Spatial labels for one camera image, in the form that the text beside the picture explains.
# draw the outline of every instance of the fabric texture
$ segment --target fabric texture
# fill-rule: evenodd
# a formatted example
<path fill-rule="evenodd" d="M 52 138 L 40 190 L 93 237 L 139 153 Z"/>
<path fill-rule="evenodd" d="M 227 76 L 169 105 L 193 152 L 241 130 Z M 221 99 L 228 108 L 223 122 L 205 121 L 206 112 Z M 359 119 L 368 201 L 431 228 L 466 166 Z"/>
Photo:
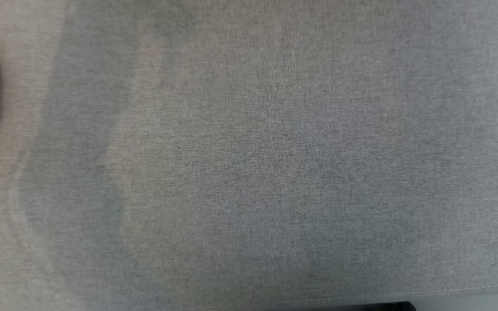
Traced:
<path fill-rule="evenodd" d="M 498 291 L 498 2 L 0 0 L 0 310 Z"/>

